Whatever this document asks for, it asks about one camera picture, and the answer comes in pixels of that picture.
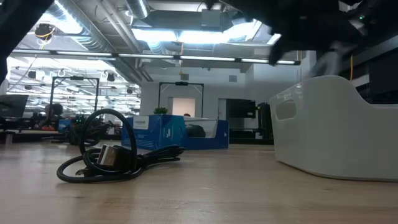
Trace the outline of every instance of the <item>cable plug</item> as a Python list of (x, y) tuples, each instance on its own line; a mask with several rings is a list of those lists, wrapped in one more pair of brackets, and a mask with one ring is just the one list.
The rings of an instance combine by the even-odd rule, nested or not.
[(87, 167), (84, 169), (78, 170), (75, 173), (75, 175), (84, 175), (84, 177), (93, 177), (94, 176)]

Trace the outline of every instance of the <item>coiled cable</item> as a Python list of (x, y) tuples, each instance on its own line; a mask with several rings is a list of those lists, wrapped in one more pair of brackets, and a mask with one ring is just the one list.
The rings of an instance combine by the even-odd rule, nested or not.
[[(101, 149), (89, 149), (85, 147), (86, 131), (90, 127), (90, 123), (101, 114), (111, 114), (119, 118), (126, 127), (127, 133), (130, 137), (131, 150), (121, 146), (113, 146), (118, 150), (122, 156), (122, 161), (117, 166), (104, 166), (97, 163)], [(74, 157), (64, 162), (57, 170), (57, 177), (69, 183), (94, 183), (94, 182), (109, 182), (131, 180), (140, 176), (146, 167), (161, 162), (179, 161), (178, 157), (184, 152), (184, 148), (179, 146), (167, 146), (156, 151), (149, 152), (144, 155), (137, 155), (136, 139), (131, 125), (127, 119), (119, 112), (112, 109), (102, 109), (94, 112), (88, 117), (82, 127), (82, 132), (79, 138), (79, 149), (81, 156)], [(63, 173), (63, 171), (71, 164), (82, 161), (86, 168), (79, 170), (76, 174), (83, 174), (84, 177), (70, 177)]]

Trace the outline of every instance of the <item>person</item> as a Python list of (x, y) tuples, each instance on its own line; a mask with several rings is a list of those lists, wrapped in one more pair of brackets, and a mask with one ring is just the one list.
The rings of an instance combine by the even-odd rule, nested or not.
[[(49, 115), (50, 113), (50, 105), (45, 106), (44, 108), (45, 114)], [(60, 116), (63, 113), (63, 106), (59, 103), (56, 103), (51, 106), (51, 116)]]
[(62, 118), (61, 114), (63, 113), (63, 106), (59, 103), (53, 104), (52, 106), (47, 105), (44, 108), (45, 114), (47, 115), (45, 120), (42, 120), (39, 123), (39, 129), (45, 130), (57, 130), (58, 129), (58, 122)]

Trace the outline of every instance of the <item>metal frame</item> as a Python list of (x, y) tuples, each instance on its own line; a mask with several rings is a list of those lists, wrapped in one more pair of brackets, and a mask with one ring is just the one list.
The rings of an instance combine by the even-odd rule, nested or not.
[[(55, 81), (57, 79), (61, 79), (62, 81), (60, 83), (55, 84)], [(94, 111), (97, 110), (97, 104), (98, 104), (98, 92), (100, 89), (100, 79), (99, 78), (85, 78), (85, 77), (52, 77), (52, 84), (51, 84), (51, 95), (50, 95), (50, 108), (52, 106), (52, 101), (54, 98), (54, 89), (55, 87), (59, 86), (64, 80), (69, 79), (69, 80), (96, 80), (97, 81), (97, 86), (96, 86), (96, 92), (95, 92), (95, 105), (94, 105)], [(47, 115), (49, 118), (51, 117), (51, 110), (49, 111), (49, 114)]]
[[(66, 50), (32, 50), (32, 49), (15, 49), (12, 51), (15, 56), (21, 55), (36, 55), (42, 57), (43, 55), (51, 55), (53, 58), (73, 57), (82, 59), (97, 58), (102, 60), (116, 60), (117, 58), (147, 58), (147, 59), (167, 59), (167, 60), (199, 60), (206, 62), (228, 62), (228, 63), (251, 63), (251, 64), (269, 64), (267, 58), (236, 58), (236, 57), (209, 57), (209, 56), (194, 56), (194, 55), (163, 55), (163, 54), (139, 54), (139, 53), (104, 53), (104, 52), (76, 52)], [(279, 60), (278, 65), (300, 65), (299, 60)]]
[[(163, 84), (173, 84), (177, 85), (178, 82), (160, 82), (159, 83), (159, 93), (157, 97), (157, 107), (160, 107), (160, 92), (161, 92), (161, 87)], [(201, 86), (201, 117), (203, 117), (203, 97), (205, 95), (205, 84), (203, 83), (188, 83), (188, 85), (200, 85)]]

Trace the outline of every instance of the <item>air vent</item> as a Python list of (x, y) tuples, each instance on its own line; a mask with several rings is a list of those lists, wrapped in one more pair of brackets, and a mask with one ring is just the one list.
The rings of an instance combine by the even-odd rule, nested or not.
[(189, 81), (189, 74), (181, 74), (181, 81)]
[(229, 76), (229, 82), (238, 82), (238, 76), (230, 75)]

